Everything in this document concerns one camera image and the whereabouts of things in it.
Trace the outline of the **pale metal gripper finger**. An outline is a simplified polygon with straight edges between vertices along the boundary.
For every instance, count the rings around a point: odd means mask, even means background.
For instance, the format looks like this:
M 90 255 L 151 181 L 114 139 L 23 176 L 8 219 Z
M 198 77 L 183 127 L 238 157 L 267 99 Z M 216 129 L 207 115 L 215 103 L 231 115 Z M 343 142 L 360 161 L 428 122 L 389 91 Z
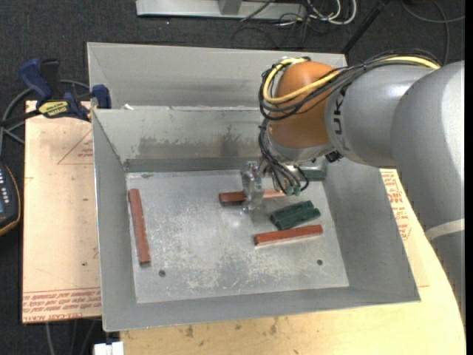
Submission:
M 253 207 L 255 209 L 262 203 L 264 192 L 259 164 L 256 163 L 253 167 Z
M 246 165 L 245 168 L 241 171 L 242 179 L 242 191 L 245 197 L 245 201 L 242 204 L 245 211 L 250 210 L 251 204 L 251 187 L 253 183 L 253 169 L 252 165 Z

